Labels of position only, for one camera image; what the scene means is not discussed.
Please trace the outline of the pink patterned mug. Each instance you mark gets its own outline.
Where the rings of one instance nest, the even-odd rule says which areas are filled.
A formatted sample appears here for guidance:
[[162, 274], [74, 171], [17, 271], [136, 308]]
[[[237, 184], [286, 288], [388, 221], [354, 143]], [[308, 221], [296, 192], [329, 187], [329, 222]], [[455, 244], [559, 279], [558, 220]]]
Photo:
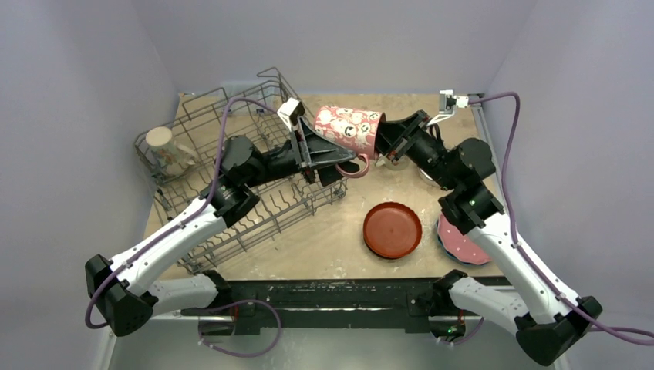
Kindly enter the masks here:
[[363, 160], [364, 167], [357, 172], [346, 170], [343, 165], [336, 167], [344, 177], [360, 178], [369, 172], [371, 160], [379, 155], [375, 147], [376, 134], [385, 118], [384, 112], [322, 106], [316, 114], [314, 129], [327, 140], [353, 150], [356, 157]]

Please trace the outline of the beige mug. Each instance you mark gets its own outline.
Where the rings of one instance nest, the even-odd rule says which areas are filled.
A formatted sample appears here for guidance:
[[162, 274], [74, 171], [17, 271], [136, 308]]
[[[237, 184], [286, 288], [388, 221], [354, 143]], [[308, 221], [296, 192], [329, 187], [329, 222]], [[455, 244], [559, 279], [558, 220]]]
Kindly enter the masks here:
[[173, 131], [158, 126], [147, 132], [145, 141], [161, 172], [167, 177], [178, 177], [198, 163], [198, 156], [190, 147], [176, 141]]

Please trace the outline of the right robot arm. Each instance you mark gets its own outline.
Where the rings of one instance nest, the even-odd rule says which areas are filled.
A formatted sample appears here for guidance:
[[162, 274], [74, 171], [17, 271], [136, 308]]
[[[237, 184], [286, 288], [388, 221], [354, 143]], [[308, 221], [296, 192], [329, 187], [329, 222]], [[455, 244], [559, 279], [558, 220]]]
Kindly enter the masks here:
[[435, 308], [444, 314], [457, 308], [474, 312], [513, 334], [534, 362], [552, 365], [590, 330], [602, 306], [557, 277], [512, 229], [510, 212], [484, 184], [496, 170], [489, 145], [471, 137], [447, 149], [426, 131], [428, 120], [422, 110], [381, 120], [376, 151], [390, 159], [408, 157], [447, 192], [439, 199], [442, 215], [489, 255], [519, 295], [513, 298], [452, 271], [436, 284]]

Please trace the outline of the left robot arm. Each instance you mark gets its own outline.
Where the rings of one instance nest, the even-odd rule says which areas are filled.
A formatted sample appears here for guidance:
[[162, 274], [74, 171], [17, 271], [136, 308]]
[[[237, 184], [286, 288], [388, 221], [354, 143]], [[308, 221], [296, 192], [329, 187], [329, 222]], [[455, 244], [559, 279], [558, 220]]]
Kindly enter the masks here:
[[261, 200], [255, 187], [297, 173], [326, 186], [340, 179], [339, 164], [356, 158], [353, 150], [321, 137], [303, 119], [287, 134], [281, 146], [264, 153], [246, 136], [221, 134], [213, 180], [178, 216], [123, 253], [91, 257], [85, 264], [86, 327], [110, 327], [125, 336], [168, 311], [226, 312], [230, 295], [219, 287], [217, 274], [165, 283], [159, 277], [196, 246], [249, 215]]

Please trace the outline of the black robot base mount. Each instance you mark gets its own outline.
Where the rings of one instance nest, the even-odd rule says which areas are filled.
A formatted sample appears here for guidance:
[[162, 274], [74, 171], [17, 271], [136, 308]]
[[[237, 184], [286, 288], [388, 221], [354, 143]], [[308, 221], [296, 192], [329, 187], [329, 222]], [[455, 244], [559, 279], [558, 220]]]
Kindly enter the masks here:
[[444, 300], [436, 278], [229, 281], [209, 308], [183, 316], [229, 318], [236, 335], [263, 328], [400, 329], [454, 341], [475, 325]]

